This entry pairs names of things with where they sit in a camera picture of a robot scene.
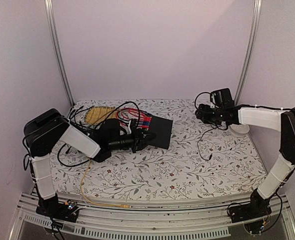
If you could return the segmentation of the black network switch box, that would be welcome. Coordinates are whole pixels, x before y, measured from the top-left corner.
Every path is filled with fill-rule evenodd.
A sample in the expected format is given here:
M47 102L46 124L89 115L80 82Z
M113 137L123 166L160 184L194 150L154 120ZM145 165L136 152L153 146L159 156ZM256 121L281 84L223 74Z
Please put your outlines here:
M148 128L148 132L156 137L148 141L149 146L168 150L172 135L173 120L153 116Z

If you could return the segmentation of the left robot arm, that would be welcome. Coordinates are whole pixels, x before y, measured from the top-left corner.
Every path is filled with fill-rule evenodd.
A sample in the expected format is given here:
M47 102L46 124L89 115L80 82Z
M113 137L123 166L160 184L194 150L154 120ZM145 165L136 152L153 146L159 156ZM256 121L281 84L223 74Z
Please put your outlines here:
M59 146L71 147L89 160L102 163L112 156L113 151L141 151L156 137L141 127L135 118L123 127L119 119L108 116L93 129L85 129L68 120L55 108L29 121L23 132L31 174L38 194L44 200L41 206L51 217L58 217L62 213L61 204L53 199L56 190L52 157Z

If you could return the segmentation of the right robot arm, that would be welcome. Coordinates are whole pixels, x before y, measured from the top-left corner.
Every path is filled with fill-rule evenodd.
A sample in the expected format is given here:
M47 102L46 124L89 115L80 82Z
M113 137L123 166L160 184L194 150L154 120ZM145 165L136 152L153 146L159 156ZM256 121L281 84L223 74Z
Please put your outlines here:
M278 193L295 171L295 107L275 108L261 105L237 105L231 107L200 104L195 116L204 124L227 127L250 126L262 137L254 137L254 144L261 157L274 157L265 160L269 165L268 173L262 183L250 195L249 203L233 207L234 212L257 218L270 213L270 199Z

